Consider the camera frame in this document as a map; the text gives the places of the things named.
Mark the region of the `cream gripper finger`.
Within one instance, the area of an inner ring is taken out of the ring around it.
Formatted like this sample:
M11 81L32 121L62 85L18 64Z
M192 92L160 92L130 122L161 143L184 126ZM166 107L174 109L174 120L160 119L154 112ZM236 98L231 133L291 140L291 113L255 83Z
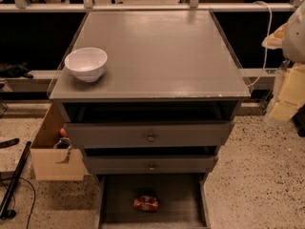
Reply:
M288 122L305 105L305 65L280 70L274 81L273 98L264 117L268 125Z

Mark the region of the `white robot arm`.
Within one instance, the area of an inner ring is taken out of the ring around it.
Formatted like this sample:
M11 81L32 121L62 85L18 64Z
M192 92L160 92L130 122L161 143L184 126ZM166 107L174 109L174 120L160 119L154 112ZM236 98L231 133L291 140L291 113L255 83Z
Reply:
M281 49L293 63L280 70L274 80L273 98L268 104L265 121L272 126L289 121L305 105L305 2L288 21L262 42L266 49Z

